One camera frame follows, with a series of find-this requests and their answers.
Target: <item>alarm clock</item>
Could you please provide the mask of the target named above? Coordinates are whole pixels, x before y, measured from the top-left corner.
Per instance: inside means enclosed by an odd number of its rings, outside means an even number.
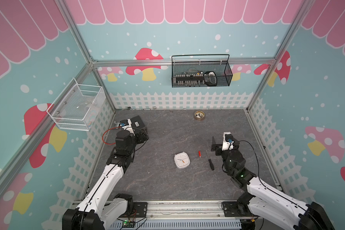
[[[188,154],[186,152],[181,152],[174,156],[175,165],[177,168],[185,168],[191,163]]]

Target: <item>teal wall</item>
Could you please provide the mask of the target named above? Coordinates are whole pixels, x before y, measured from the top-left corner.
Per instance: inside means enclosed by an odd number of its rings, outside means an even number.
[[[345,56],[303,28],[287,51],[288,81],[266,85],[252,115],[285,192],[345,230]]]

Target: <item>painted wall mural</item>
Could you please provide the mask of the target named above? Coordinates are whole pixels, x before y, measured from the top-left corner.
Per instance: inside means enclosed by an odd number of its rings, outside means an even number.
[[[152,53],[152,57],[145,56],[151,59],[160,56],[149,48],[139,53],[143,52]],[[99,67],[98,71],[116,108],[246,108],[263,78],[252,72],[257,66],[231,65],[230,87],[172,88],[168,66],[111,66]]]
[[[251,114],[284,191],[320,203],[334,227],[344,230],[345,53],[327,39],[301,28],[288,48],[286,84],[270,79]]]
[[[67,0],[95,60],[273,57],[302,0]]]
[[[345,0],[316,0],[302,27],[345,55]]]
[[[0,173],[85,63],[54,0],[0,1]],[[44,163],[49,145],[60,151],[66,139],[53,127],[32,166]]]

